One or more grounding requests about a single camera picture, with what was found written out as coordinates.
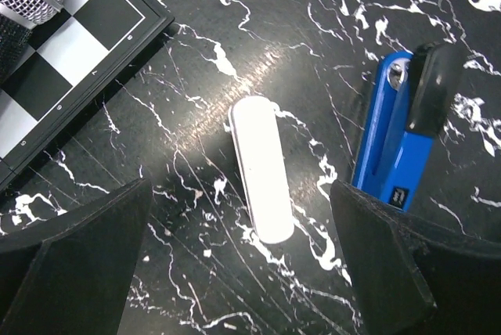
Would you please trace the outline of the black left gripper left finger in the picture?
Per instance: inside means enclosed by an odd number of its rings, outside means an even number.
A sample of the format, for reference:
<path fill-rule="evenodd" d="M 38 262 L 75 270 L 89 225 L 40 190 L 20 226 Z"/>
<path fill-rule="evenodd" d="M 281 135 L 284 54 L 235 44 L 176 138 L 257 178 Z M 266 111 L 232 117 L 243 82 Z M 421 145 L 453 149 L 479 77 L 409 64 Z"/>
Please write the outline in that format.
<path fill-rule="evenodd" d="M 1 238 L 3 334 L 115 334 L 142 246 L 146 178 Z"/>

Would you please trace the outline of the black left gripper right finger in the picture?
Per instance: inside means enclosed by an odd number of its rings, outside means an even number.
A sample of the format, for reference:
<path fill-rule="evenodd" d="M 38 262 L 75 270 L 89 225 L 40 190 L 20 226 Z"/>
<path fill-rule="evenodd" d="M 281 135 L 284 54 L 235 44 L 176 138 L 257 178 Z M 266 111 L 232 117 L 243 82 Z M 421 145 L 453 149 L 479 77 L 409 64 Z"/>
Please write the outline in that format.
<path fill-rule="evenodd" d="M 398 211 L 346 182 L 333 221 L 369 334 L 498 334 L 500 245 Z"/>

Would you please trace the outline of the black white chessboard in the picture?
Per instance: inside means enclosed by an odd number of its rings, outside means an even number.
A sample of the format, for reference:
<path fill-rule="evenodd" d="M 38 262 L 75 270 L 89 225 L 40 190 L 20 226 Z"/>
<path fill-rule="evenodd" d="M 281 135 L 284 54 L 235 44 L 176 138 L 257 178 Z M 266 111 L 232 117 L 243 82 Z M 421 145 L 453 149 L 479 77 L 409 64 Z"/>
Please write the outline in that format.
<path fill-rule="evenodd" d="M 158 0 L 64 0 L 1 86 L 1 185 L 27 165 L 173 22 Z"/>

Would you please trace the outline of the black microphone silver grille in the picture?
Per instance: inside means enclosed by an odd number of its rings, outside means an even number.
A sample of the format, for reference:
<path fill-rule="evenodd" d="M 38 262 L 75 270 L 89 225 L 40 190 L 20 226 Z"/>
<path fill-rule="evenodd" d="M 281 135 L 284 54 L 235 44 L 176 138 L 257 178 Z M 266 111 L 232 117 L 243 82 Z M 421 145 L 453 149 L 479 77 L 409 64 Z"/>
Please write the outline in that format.
<path fill-rule="evenodd" d="M 1 81 L 19 62 L 33 29 L 63 9 L 64 0 L 1 0 Z"/>

